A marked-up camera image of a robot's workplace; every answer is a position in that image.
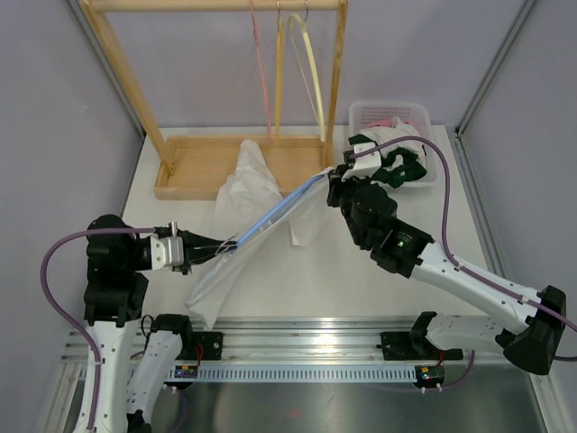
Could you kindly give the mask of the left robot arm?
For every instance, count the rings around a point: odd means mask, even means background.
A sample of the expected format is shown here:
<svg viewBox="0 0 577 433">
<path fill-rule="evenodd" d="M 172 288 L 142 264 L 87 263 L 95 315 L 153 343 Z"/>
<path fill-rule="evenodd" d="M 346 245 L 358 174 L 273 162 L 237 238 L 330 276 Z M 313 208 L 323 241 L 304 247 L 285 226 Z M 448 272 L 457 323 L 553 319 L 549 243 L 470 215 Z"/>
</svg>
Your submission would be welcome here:
<svg viewBox="0 0 577 433">
<path fill-rule="evenodd" d="M 86 331 L 96 345 L 89 356 L 77 432 L 149 432 L 151 415 L 167 376 L 197 377 L 204 361 L 222 357 L 220 332 L 194 332 L 187 315 L 159 314 L 151 322 L 142 358 L 132 370 L 133 340 L 142 324 L 146 271 L 184 275 L 236 248 L 180 230 L 176 224 L 151 232 L 104 215 L 89 225 Z"/>
</svg>

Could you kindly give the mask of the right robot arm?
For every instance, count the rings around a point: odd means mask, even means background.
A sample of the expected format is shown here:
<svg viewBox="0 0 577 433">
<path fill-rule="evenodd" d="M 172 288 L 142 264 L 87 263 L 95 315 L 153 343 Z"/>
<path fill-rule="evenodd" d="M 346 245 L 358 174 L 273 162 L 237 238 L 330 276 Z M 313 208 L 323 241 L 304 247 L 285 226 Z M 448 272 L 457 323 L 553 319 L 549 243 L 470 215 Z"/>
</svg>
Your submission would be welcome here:
<svg viewBox="0 0 577 433">
<path fill-rule="evenodd" d="M 337 207 L 353 242 L 384 271 L 444 290 L 482 311 L 480 317 L 421 313 L 412 328 L 381 335 L 387 360 L 460 360 L 464 351 L 503 355 L 521 370 L 549 374 L 565 324 L 566 295 L 535 290 L 449 256 L 441 243 L 397 217 L 398 205 L 346 166 L 328 173 L 329 207 Z"/>
</svg>

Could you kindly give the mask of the dark green t shirt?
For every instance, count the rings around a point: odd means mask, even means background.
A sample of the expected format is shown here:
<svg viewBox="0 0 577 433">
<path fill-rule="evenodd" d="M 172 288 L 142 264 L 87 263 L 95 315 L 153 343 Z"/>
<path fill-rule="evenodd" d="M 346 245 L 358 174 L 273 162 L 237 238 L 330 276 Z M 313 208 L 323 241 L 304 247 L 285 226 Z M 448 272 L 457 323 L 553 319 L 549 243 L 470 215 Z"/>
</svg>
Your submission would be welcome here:
<svg viewBox="0 0 577 433">
<path fill-rule="evenodd" d="M 420 136 L 420 132 L 408 124 L 396 127 L 372 127 L 361 129 L 348 138 L 350 145 L 373 142 L 376 145 L 387 143 L 404 136 Z M 419 141 L 403 141 L 380 150 L 381 168 L 373 179 L 397 189 L 409 182 L 423 179 L 427 173 L 426 150 Z"/>
</svg>

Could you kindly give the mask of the yellow hanger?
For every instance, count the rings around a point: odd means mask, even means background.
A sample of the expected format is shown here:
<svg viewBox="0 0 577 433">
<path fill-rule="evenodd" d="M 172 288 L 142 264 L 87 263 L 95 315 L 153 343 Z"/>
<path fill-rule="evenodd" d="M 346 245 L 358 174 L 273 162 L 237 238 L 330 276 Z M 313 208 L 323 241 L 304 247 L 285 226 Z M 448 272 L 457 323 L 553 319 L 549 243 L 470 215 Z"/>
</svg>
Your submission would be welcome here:
<svg viewBox="0 0 577 433">
<path fill-rule="evenodd" d="M 274 116 L 274 140 L 280 137 L 282 91 L 283 91 L 283 57 L 284 57 L 284 21 L 280 11 L 280 1 L 276 1 L 277 7 L 277 33 L 276 33 L 276 78 L 275 78 L 275 116 Z"/>
</svg>

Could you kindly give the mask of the pink hanger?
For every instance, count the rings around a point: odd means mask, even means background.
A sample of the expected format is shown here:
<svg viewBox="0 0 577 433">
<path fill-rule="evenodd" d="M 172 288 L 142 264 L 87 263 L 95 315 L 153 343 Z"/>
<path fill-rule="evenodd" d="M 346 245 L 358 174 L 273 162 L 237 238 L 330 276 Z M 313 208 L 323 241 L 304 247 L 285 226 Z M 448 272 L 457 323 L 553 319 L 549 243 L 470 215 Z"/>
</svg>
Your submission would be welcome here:
<svg viewBox="0 0 577 433">
<path fill-rule="evenodd" d="M 256 50 L 256 54 L 257 54 L 258 67 L 259 67 L 259 73 L 260 73 L 262 103 L 263 103 L 263 110 L 264 110 L 265 120 L 266 120 L 267 135 L 268 135 L 269 139 L 272 139 L 270 100 L 269 100 L 266 74 L 265 74 L 265 70 L 264 70 L 263 58 L 262 58 L 262 52 L 261 52 L 261 36 L 260 36 L 260 31 L 259 31 L 258 20 L 257 20 L 256 13 L 255 13 L 254 1 L 249 0 L 248 4 L 249 4 L 249 10 L 251 13 L 253 41 L 254 41 L 254 46 L 255 46 L 255 50 Z"/>
</svg>

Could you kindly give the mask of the cream hanger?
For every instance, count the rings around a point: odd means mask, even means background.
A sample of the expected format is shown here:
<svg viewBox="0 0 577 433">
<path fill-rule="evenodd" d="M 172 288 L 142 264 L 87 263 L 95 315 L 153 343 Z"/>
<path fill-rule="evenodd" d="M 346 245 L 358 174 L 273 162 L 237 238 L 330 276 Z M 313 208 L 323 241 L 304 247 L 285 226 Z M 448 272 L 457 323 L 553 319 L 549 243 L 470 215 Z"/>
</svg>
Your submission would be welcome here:
<svg viewBox="0 0 577 433">
<path fill-rule="evenodd" d="M 319 138 L 326 140 L 325 110 L 313 44 L 307 28 L 308 9 L 302 18 L 296 13 L 288 16 L 291 49 L 300 72 L 312 113 L 318 126 Z"/>
</svg>

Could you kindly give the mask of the white t shirt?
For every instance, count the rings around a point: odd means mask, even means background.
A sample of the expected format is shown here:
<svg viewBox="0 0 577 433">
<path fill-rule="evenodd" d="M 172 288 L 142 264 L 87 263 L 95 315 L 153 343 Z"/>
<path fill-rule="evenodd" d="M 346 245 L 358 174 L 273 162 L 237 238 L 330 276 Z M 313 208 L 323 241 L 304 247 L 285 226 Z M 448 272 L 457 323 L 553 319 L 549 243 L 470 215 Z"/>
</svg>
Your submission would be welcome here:
<svg viewBox="0 0 577 433">
<path fill-rule="evenodd" d="M 214 327 L 243 268 L 282 224 L 289 225 L 292 245 L 313 242 L 325 220 L 329 171 L 309 177 L 283 198 L 259 145 L 242 141 L 235 171 L 217 193 L 210 230 L 216 239 L 235 241 L 238 248 L 219 244 L 216 258 L 197 267 L 185 299 L 206 329 Z"/>
</svg>

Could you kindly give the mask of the pink t shirt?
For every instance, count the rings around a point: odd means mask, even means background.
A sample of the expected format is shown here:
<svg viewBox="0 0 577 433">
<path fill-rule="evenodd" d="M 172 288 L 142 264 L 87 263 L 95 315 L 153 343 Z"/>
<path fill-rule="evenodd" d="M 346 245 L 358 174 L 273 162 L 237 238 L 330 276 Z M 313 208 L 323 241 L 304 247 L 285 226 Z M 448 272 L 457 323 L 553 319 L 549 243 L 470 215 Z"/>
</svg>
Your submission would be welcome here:
<svg viewBox="0 0 577 433">
<path fill-rule="evenodd" d="M 414 122 L 402 121 L 400 118 L 397 121 L 394 121 L 392 118 L 374 121 L 374 122 L 369 123 L 367 125 L 367 128 L 372 128 L 372 127 L 389 127 L 389 128 L 392 128 L 392 127 L 396 127 L 399 124 L 408 124 L 408 125 L 412 126 L 413 128 L 417 129 L 417 124 L 415 124 Z"/>
</svg>

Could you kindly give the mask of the blue white hanger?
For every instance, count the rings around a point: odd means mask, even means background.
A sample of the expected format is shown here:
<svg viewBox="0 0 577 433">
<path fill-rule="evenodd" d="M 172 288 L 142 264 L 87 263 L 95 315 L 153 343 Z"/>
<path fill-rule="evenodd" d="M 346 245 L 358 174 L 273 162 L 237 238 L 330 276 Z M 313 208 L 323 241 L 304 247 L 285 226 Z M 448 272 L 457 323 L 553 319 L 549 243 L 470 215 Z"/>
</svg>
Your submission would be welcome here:
<svg viewBox="0 0 577 433">
<path fill-rule="evenodd" d="M 237 242 L 237 248 L 242 248 L 251 238 L 261 232 L 261 230 L 269 223 L 276 222 L 281 217 L 285 216 L 298 202 L 301 200 L 308 191 L 314 187 L 321 180 L 327 180 L 328 171 L 331 167 L 325 169 L 316 175 L 312 176 L 305 183 L 298 186 L 293 192 L 289 193 L 284 199 L 282 199 L 278 204 L 272 207 L 266 214 L 264 214 L 257 222 L 255 222 L 243 235 L 238 237 L 235 241 Z M 232 253 L 234 250 L 219 252 L 220 255 L 224 253 Z"/>
</svg>

